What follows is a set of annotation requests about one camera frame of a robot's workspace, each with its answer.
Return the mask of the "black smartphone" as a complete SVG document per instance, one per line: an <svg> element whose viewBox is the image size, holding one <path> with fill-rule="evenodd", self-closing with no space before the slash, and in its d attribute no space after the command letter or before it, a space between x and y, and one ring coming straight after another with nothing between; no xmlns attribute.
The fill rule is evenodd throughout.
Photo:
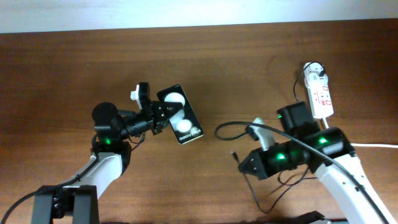
<svg viewBox="0 0 398 224"><path fill-rule="evenodd" d="M182 109L169 119L169 123L179 144L192 142L204 135L203 128L183 88L179 84L158 91L157 97L161 102L180 103L183 106Z"/></svg>

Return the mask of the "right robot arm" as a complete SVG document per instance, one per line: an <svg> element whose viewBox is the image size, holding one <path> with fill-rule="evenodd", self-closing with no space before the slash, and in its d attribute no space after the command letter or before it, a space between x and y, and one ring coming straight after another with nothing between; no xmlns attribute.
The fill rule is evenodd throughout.
<svg viewBox="0 0 398 224"><path fill-rule="evenodd" d="M289 141L255 149L238 165L243 174L267 179L306 164L340 206L349 223L395 223L339 128L320 129L305 102L277 110Z"/></svg>

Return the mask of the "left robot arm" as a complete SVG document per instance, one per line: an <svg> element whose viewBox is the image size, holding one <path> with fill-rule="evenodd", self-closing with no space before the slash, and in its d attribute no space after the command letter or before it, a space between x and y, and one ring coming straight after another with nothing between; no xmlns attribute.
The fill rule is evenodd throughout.
<svg viewBox="0 0 398 224"><path fill-rule="evenodd" d="M73 223L99 223L98 199L108 186L122 176L135 149L132 137L147 131L156 135L171 118L182 111L187 99L179 85L149 98L149 84L140 82L131 93L139 112L119 110L110 102L96 105L92 111L95 132L89 161L69 180L57 185L43 185L35 193L32 223L53 223L71 216Z"/></svg>

